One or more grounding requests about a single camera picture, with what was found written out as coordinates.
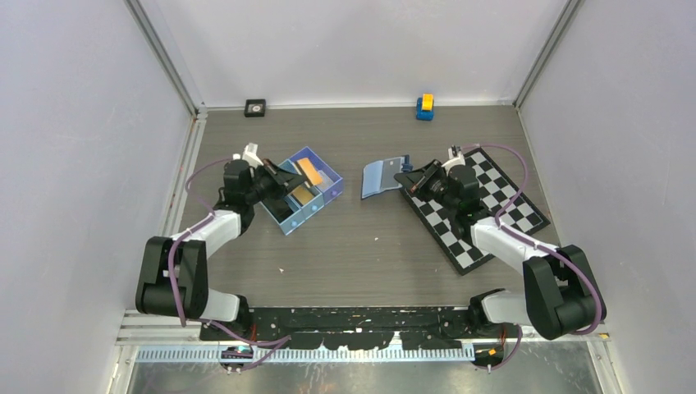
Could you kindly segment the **small black square box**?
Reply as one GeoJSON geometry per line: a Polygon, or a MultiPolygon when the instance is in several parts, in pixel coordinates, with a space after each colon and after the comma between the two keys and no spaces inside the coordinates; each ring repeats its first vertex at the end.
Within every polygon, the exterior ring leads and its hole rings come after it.
{"type": "Polygon", "coordinates": [[[250,98],[245,100],[244,116],[264,117],[266,112],[267,102],[264,98],[250,98]]]}

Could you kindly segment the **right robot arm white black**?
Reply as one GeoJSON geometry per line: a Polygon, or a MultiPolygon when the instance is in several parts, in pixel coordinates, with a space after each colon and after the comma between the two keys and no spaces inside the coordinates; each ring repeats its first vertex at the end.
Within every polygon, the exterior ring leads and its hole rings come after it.
{"type": "Polygon", "coordinates": [[[547,340],[586,335],[605,318],[605,305],[585,253],[557,247],[505,224],[482,203],[475,170],[463,163],[431,163],[394,179],[403,191],[446,212],[455,237],[517,271],[524,290],[495,290],[473,297],[469,328],[491,336],[503,323],[530,326],[547,340]]]}

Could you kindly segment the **gold cards stack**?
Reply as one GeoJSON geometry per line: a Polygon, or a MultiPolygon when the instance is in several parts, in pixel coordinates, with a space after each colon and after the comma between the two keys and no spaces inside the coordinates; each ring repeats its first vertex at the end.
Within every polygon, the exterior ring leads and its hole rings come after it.
{"type": "Polygon", "coordinates": [[[291,196],[298,202],[300,206],[305,206],[314,199],[313,192],[306,186],[298,186],[291,192],[291,196]]]}

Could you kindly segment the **blue and yellow toy car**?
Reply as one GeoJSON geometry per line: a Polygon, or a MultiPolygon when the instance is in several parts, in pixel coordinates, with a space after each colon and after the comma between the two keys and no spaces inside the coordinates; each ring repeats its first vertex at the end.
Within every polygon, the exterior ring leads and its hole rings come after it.
{"type": "Polygon", "coordinates": [[[431,121],[434,118],[434,96],[423,94],[417,99],[415,117],[420,121],[431,121]]]}

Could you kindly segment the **black and white checkerboard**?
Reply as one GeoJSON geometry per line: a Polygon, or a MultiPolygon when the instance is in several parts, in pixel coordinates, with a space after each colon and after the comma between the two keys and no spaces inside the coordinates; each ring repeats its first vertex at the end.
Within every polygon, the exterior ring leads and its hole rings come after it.
{"type": "MultiPolygon", "coordinates": [[[[487,218],[488,223],[493,225],[495,214],[502,207],[506,207],[506,211],[500,216],[501,223],[527,236],[532,236],[551,224],[524,193],[516,196],[512,204],[508,203],[519,187],[484,149],[475,148],[463,153],[461,147],[454,145],[449,149],[449,153],[463,158],[465,166],[475,171],[483,210],[476,213],[474,218],[487,218]]],[[[457,237],[449,222],[452,215],[435,199],[424,201],[415,196],[408,186],[402,186],[400,193],[461,276],[494,258],[492,254],[457,237]]]]}

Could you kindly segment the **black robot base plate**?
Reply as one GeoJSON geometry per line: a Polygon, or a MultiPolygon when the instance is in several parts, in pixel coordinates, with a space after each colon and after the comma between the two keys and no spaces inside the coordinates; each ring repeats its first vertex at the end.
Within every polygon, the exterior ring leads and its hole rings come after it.
{"type": "Polygon", "coordinates": [[[448,350],[469,339],[500,345],[503,339],[516,341],[518,333],[510,323],[481,323],[466,308],[454,306],[263,307],[224,326],[252,341],[289,337],[286,347],[295,350],[382,350],[395,341],[405,350],[448,350]]]}

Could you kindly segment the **blue card holder wallet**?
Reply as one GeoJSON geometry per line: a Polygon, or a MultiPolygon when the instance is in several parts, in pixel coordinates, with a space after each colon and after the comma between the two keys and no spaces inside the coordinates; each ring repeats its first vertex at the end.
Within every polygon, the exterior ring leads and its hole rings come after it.
{"type": "Polygon", "coordinates": [[[367,164],[362,172],[361,199],[401,188],[395,175],[412,169],[409,154],[367,164]]]}

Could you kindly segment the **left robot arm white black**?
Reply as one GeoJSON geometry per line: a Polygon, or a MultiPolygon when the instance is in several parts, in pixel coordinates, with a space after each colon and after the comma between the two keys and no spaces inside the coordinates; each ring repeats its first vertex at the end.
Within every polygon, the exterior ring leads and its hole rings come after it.
{"type": "Polygon", "coordinates": [[[224,166],[218,200],[194,226],[172,236],[153,236],[144,247],[135,307],[142,314],[216,320],[233,340],[245,338],[252,319],[245,297],[215,291],[208,284],[208,259],[243,235],[256,204],[283,199],[306,175],[288,172],[268,159],[253,166],[236,158],[224,166]]]}

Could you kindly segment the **blue three-compartment organizer tray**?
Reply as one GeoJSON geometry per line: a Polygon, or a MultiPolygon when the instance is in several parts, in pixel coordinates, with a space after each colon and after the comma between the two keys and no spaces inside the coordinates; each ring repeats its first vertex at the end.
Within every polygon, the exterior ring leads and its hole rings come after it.
{"type": "Polygon", "coordinates": [[[321,181],[317,185],[304,183],[282,199],[262,201],[263,207],[286,236],[315,216],[344,191],[343,177],[309,146],[294,153],[280,163],[279,167],[298,174],[302,168],[300,163],[304,165],[311,163],[321,177],[321,181]]]}

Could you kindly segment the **black cards stack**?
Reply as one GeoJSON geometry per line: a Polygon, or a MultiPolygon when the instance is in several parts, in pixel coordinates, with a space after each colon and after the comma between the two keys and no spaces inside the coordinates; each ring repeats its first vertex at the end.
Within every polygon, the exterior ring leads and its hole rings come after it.
{"type": "Polygon", "coordinates": [[[266,199],[263,204],[278,222],[284,222],[294,213],[284,199],[266,199]]]}

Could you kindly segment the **silver VIP cards stack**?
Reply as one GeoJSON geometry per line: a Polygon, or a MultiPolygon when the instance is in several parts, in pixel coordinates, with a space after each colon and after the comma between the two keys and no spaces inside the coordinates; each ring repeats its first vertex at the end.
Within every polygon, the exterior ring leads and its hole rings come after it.
{"type": "Polygon", "coordinates": [[[327,190],[334,185],[334,180],[324,171],[319,171],[322,181],[317,185],[320,190],[327,190]]]}

